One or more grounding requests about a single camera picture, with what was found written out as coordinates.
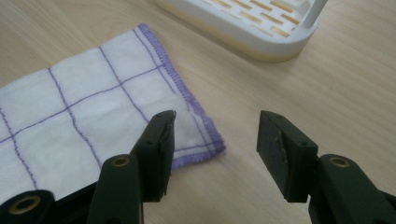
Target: purple stitched edge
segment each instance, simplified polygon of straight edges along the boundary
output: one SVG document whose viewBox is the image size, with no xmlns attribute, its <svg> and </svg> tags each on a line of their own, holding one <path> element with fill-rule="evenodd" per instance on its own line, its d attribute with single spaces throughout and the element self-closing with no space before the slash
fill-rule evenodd
<svg viewBox="0 0 396 224">
<path fill-rule="evenodd" d="M 166 72 L 169 74 L 169 76 L 174 80 L 175 84 L 177 85 L 178 90 L 181 92 L 183 95 L 184 99 L 189 102 L 192 106 L 192 109 L 195 114 L 201 117 L 203 120 L 204 126 L 206 128 L 206 131 L 208 135 L 210 136 L 210 139 L 212 140 L 212 143 L 215 147 L 214 151 L 208 151 L 202 154 L 198 155 L 189 155 L 185 156 L 182 158 L 178 158 L 174 160 L 173 167 L 178 168 L 180 166 L 183 166 L 184 164 L 190 163 L 190 162 L 197 162 L 197 161 L 205 161 L 213 157 L 212 153 L 214 155 L 219 154 L 225 150 L 225 145 L 224 142 L 222 141 L 222 137 L 217 131 L 215 124 L 213 123 L 212 119 L 210 119 L 204 109 L 201 107 L 199 102 L 195 99 L 195 97 L 192 95 L 192 93 L 187 89 L 186 85 L 184 84 L 183 80 L 181 79 L 180 75 L 177 73 L 176 69 L 173 67 L 169 57 L 167 56 L 165 49 L 163 48 L 163 45 L 160 43 L 160 41 L 157 39 L 157 37 L 152 33 L 149 29 L 149 27 L 145 23 L 141 23 L 138 25 L 138 28 L 142 32 L 142 34 L 146 37 L 146 39 L 151 43 L 151 45 L 154 47 L 154 49 L 157 52 L 158 57 L 160 58 L 161 62 L 163 63 L 163 66 L 166 70 Z"/>
<path fill-rule="evenodd" d="M 143 41 L 143 39 L 137 34 L 137 31 L 136 31 L 135 29 L 133 29 L 133 32 L 134 32 L 134 35 L 139 39 L 140 43 L 142 43 L 142 45 L 145 47 L 145 49 L 146 49 L 146 51 L 148 52 L 148 54 L 149 54 L 151 60 L 154 62 L 155 65 L 157 65 L 157 62 L 156 62 L 155 59 L 154 59 L 154 55 L 153 55 L 154 53 L 151 53 L 151 51 L 149 50 L 149 47 L 146 45 L 146 43 Z M 165 78 L 165 76 L 163 75 L 163 70 L 158 69 L 158 71 L 160 72 L 160 74 L 161 74 L 161 76 L 163 77 L 163 79 L 165 80 L 165 82 L 168 84 L 169 89 L 171 89 L 173 93 L 176 93 L 175 90 L 173 89 L 173 87 L 169 84 L 168 80 L 167 80 L 167 79 Z M 187 107 L 188 111 L 190 111 L 190 105 L 189 105 L 188 102 L 186 102 L 186 107 Z M 204 136 L 204 134 L 203 134 L 203 132 L 202 132 L 202 130 L 201 130 L 201 126 L 198 124 L 198 120 L 196 119 L 196 117 L 192 117 L 192 118 L 193 118 L 193 120 L 194 120 L 195 126 L 196 126 L 197 129 L 198 129 L 199 134 L 201 135 L 202 139 L 203 139 L 204 142 L 205 142 L 205 146 L 206 146 L 206 148 L 207 148 L 207 151 L 208 151 L 210 154 L 213 154 L 213 152 L 212 152 L 212 151 L 210 150 L 210 148 L 209 148 L 209 147 L 210 147 L 210 144 L 207 143 L 206 138 L 205 138 L 205 136 Z"/>
</svg>

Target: screw hole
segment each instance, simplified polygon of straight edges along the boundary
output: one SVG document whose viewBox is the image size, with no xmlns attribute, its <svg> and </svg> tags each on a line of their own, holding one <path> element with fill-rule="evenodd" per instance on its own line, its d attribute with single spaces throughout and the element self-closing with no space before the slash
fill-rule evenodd
<svg viewBox="0 0 396 224">
<path fill-rule="evenodd" d="M 30 210 L 36 208 L 41 202 L 41 198 L 38 196 L 26 196 L 9 208 L 9 213 L 12 215 L 21 215 L 29 212 Z"/>
<path fill-rule="evenodd" d="M 114 166 L 124 166 L 124 165 L 128 164 L 129 161 L 130 161 L 129 158 L 126 158 L 126 157 L 119 157 L 119 158 L 116 158 L 116 159 L 112 162 L 112 164 L 113 164 Z"/>
<path fill-rule="evenodd" d="M 339 166 L 339 167 L 343 167 L 343 168 L 346 168 L 346 167 L 349 166 L 349 162 L 348 161 L 346 161 L 344 159 L 341 159 L 341 158 L 338 158 L 338 157 L 331 157 L 330 158 L 330 162 L 333 165 L 336 165 L 336 166 Z"/>
</svg>

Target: wooden table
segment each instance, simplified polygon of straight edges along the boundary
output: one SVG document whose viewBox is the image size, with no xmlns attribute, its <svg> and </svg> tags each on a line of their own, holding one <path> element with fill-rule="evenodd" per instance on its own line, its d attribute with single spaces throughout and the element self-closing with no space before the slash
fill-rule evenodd
<svg viewBox="0 0 396 224">
<path fill-rule="evenodd" d="M 147 223 L 310 223 L 283 200 L 256 153 L 261 110 L 354 160 L 396 195 L 396 1 L 331 0 L 303 52 L 261 63 L 161 10 L 153 0 L 0 2 L 0 87 L 97 47 L 140 22 L 162 41 L 215 121 L 227 153 L 173 173 Z"/>
</svg>

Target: white cloth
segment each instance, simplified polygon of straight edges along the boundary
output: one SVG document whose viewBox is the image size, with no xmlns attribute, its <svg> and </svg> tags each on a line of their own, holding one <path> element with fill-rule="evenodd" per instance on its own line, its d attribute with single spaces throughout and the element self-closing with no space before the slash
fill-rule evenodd
<svg viewBox="0 0 396 224">
<path fill-rule="evenodd" d="M 0 203 L 32 189 L 58 200 L 129 153 L 151 117 L 176 110 L 173 168 L 225 149 L 146 24 L 0 89 Z"/>
</svg>

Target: dish rack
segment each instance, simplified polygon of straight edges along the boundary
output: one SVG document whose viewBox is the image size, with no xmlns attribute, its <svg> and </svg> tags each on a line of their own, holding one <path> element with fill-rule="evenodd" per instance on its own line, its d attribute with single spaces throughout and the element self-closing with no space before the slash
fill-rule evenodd
<svg viewBox="0 0 396 224">
<path fill-rule="evenodd" d="M 327 0 L 156 0 L 217 39 L 264 62 L 299 54 Z"/>
</svg>

